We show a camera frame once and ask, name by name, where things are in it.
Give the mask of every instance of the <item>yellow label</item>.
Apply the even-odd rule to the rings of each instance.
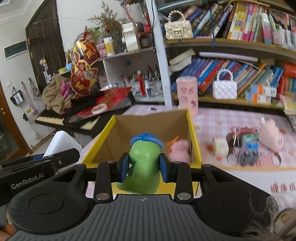
[[[105,43],[105,49],[107,53],[112,53],[114,51],[114,45],[112,43]]]

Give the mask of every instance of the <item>wooden baseboard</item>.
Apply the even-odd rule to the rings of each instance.
[[[40,148],[45,142],[47,142],[50,138],[52,138],[53,134],[56,133],[56,130],[49,133],[46,137],[44,137],[41,141],[39,141],[33,148],[31,149],[32,153],[34,153],[38,148]]]

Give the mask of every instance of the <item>brown door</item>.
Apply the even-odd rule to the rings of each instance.
[[[47,73],[51,76],[66,65],[56,0],[45,0],[41,4],[26,27],[26,35],[34,74],[42,92],[47,83],[40,60],[45,58]]]
[[[0,162],[32,154],[7,105],[0,84]]]

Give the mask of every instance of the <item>screw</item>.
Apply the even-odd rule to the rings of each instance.
[[[188,200],[191,198],[191,195],[187,192],[181,192],[177,194],[177,198],[179,198],[180,200]]]
[[[107,199],[109,199],[110,198],[110,195],[108,194],[108,193],[105,193],[105,192],[102,192],[102,193],[98,193],[97,195],[96,195],[96,199],[98,199],[98,200],[107,200]]]

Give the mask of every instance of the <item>brown blanket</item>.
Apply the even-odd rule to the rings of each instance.
[[[61,114],[64,108],[69,104],[75,93],[72,92],[66,99],[61,95],[62,80],[70,81],[58,74],[54,75],[51,83],[45,87],[42,93],[42,100],[48,110],[53,109],[56,113]]]

